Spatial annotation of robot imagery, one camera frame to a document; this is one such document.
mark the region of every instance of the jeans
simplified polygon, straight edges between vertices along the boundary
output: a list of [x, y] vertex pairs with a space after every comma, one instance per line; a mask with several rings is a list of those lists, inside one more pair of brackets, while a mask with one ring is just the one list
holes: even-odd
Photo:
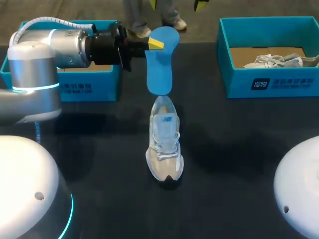
[[[147, 22], [143, 18], [143, 0], [123, 0], [123, 7], [132, 30], [146, 27]], [[168, 23], [174, 23], [180, 19], [175, 10], [175, 0], [157, 0], [157, 10], [160, 11], [162, 20]]]

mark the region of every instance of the teal storage box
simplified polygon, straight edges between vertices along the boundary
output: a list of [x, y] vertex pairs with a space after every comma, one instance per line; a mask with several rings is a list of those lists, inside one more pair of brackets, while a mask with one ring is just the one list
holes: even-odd
[[[94, 23], [97, 29], [107, 29], [115, 21], [71, 21], [79, 24]], [[55, 22], [39, 22], [28, 30], [36, 29], [71, 29]], [[72, 71], [58, 71], [61, 100], [63, 102], [113, 102], [117, 100], [117, 91], [121, 66], [101, 66], [101, 69], [72, 69]], [[7, 57], [1, 67], [1, 76], [8, 89], [12, 88], [11, 73]]]
[[313, 17], [222, 18], [217, 54], [228, 98], [319, 96], [319, 67], [235, 68], [231, 48], [237, 47], [301, 47], [315, 57], [319, 25]]

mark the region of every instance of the person's leg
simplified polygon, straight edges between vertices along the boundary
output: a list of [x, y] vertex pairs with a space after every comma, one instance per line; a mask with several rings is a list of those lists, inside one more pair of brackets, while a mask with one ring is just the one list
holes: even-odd
[[142, 16], [143, 0], [123, 0], [123, 7], [130, 30], [140, 38], [148, 36], [151, 30]]
[[186, 23], [179, 17], [175, 9], [175, 0], [157, 0], [163, 25], [174, 27], [176, 30], [186, 30]]

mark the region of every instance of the sneaker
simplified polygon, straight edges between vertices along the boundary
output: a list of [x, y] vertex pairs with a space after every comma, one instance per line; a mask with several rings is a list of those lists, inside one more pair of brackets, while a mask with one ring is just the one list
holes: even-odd
[[162, 20], [162, 25], [163, 26], [170, 26], [175, 28], [177, 31], [185, 31], [187, 29], [187, 24], [184, 20], [178, 19], [174, 22], [167, 22], [165, 20]]
[[254, 63], [249, 63], [243, 68], [278, 68], [278, 67], [302, 67], [303, 61], [301, 57], [292, 58], [287, 61], [282, 61], [282, 56], [257, 56]]
[[319, 64], [319, 55], [316, 57], [301, 57], [296, 53], [285, 56], [279, 59], [279, 61], [286, 62], [297, 58], [301, 58], [301, 60], [303, 61], [303, 67], [315, 67]]
[[145, 38], [148, 37], [152, 30], [149, 29], [148, 26], [142, 26], [142, 27], [134, 27], [133, 29], [129, 29], [128, 32], [132, 35], [137, 36], [138, 38]]
[[168, 96], [155, 100], [150, 116], [150, 145], [146, 161], [152, 175], [161, 182], [177, 181], [184, 159], [180, 154], [179, 118]]

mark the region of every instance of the shoe logo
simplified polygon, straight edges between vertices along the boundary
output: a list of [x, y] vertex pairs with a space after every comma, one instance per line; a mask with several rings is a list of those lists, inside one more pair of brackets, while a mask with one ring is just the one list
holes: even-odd
[[163, 122], [170, 122], [171, 121], [171, 117], [164, 117], [162, 121]]

